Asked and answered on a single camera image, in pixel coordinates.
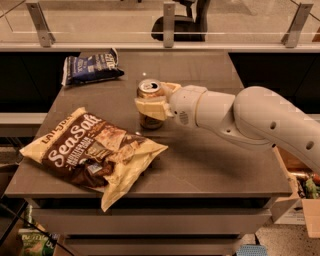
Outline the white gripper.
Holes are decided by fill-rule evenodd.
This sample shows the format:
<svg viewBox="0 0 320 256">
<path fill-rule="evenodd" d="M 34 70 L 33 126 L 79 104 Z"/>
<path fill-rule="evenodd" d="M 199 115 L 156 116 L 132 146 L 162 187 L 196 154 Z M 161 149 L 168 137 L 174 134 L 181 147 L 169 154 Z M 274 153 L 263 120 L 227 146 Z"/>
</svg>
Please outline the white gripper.
<svg viewBox="0 0 320 256">
<path fill-rule="evenodd" d="M 148 117 L 165 121 L 174 116 L 177 124 L 196 127 L 196 109 L 201 96 L 207 91 L 205 87 L 188 85 L 181 87 L 178 83 L 162 82 L 164 95 L 170 98 L 169 103 L 164 97 L 136 98 L 138 111 Z"/>
</svg>

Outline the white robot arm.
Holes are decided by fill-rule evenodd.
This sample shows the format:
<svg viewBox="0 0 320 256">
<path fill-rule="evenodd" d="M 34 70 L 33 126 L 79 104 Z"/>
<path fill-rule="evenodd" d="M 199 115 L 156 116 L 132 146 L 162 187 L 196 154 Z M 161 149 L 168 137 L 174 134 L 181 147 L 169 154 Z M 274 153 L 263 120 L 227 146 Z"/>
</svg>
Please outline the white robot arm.
<svg viewBox="0 0 320 256">
<path fill-rule="evenodd" d="M 320 172 L 320 123 L 276 92 L 259 86 L 236 95 L 194 85 L 164 83 L 162 87 L 162 96 L 135 99 L 140 113 L 209 130 L 247 149 L 275 145 Z"/>
</svg>

